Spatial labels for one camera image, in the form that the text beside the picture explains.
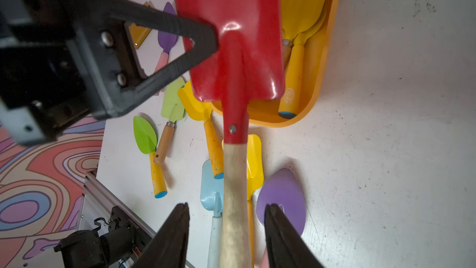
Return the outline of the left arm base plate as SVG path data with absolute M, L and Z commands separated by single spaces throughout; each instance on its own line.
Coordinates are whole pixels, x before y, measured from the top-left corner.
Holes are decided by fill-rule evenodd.
M 114 206 L 110 213 L 108 232 L 110 268 L 131 268 L 155 232 L 129 209 Z

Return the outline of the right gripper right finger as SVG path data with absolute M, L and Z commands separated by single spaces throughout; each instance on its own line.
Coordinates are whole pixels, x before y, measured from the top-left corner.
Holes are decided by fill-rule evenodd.
M 323 268 L 277 204 L 265 207 L 270 268 Z

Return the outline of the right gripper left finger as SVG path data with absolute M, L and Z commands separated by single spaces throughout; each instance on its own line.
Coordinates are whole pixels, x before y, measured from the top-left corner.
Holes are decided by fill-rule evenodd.
M 189 225 L 188 203 L 178 203 L 132 268 L 184 268 Z

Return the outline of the yellow shovel wooden handle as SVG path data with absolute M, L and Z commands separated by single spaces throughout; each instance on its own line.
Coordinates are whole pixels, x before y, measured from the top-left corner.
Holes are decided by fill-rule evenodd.
M 317 31 L 326 0 L 281 0 L 283 62 L 290 59 L 291 49 L 304 44 L 305 37 Z

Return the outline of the yellow storage box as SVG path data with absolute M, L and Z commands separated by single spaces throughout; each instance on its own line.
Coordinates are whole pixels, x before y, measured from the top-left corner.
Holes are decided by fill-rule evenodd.
M 262 127 L 284 128 L 302 120 L 319 98 L 326 70 L 339 0 L 326 0 L 326 18 L 320 30 L 304 46 L 303 82 L 298 114 L 292 119 L 278 115 L 277 100 L 253 100 L 249 103 L 250 123 Z

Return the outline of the purple trowel pink handle front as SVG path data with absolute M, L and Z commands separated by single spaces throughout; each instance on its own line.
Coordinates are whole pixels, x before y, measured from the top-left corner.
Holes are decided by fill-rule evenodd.
M 265 224 L 265 207 L 278 205 L 299 235 L 306 224 L 306 202 L 295 175 L 284 167 L 271 175 L 263 184 L 257 199 L 257 216 Z

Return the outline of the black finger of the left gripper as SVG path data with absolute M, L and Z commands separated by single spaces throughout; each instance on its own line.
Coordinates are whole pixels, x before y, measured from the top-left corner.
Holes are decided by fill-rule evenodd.
M 141 68 L 129 25 L 171 38 L 153 51 L 151 74 Z M 168 88 L 218 49 L 211 26 L 127 0 L 74 0 L 74 63 L 85 85 L 74 108 L 97 119 L 121 117 Z

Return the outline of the red shovel wooden handle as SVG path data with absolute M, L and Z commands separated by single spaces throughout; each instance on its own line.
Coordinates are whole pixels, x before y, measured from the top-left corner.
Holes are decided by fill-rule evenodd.
M 221 103 L 224 194 L 220 265 L 252 265 L 247 214 L 248 104 L 285 90 L 280 0 L 175 0 L 187 19 L 211 25 L 218 48 L 192 69 L 195 97 Z

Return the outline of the light blue trowel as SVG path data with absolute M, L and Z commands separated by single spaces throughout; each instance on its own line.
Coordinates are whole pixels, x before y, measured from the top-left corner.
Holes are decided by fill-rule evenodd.
M 208 268 L 219 268 L 221 259 L 221 238 L 223 226 L 223 175 L 216 179 L 210 160 L 206 160 L 202 166 L 202 183 L 200 200 L 207 211 L 212 211 L 211 234 L 208 250 Z

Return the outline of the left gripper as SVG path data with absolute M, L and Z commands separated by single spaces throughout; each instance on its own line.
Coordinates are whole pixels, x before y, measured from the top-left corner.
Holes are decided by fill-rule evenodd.
M 16 143 L 52 142 L 87 115 L 109 117 L 73 39 L 64 0 L 1 0 L 1 125 Z

